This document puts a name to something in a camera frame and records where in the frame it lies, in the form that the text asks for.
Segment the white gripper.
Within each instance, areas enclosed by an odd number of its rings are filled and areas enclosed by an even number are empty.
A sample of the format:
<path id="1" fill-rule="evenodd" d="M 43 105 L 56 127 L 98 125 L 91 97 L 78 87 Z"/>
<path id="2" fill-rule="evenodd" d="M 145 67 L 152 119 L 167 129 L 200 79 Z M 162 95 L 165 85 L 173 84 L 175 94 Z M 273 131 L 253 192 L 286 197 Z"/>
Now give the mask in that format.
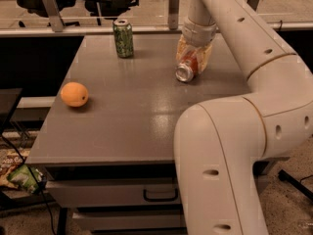
<path id="1" fill-rule="evenodd" d="M 210 42 L 215 37 L 216 28 L 213 17 L 201 18 L 200 22 L 186 18 L 182 27 L 183 35 L 180 36 L 177 44 L 176 62 L 180 62 L 190 45 L 198 47 L 196 49 L 197 74 L 201 74 L 206 69 L 211 56 L 212 44 Z"/>

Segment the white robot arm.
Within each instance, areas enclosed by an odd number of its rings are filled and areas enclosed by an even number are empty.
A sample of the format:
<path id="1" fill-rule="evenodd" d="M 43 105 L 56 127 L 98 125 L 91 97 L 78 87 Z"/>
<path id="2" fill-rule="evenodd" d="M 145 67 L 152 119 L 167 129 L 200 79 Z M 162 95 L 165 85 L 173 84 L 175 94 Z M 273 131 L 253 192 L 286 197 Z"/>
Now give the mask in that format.
<path id="1" fill-rule="evenodd" d="M 193 10 L 216 21 L 250 91 L 179 117 L 174 158 L 188 235 L 268 235 L 252 167 L 312 135 L 312 73 L 244 0 L 196 0 Z"/>

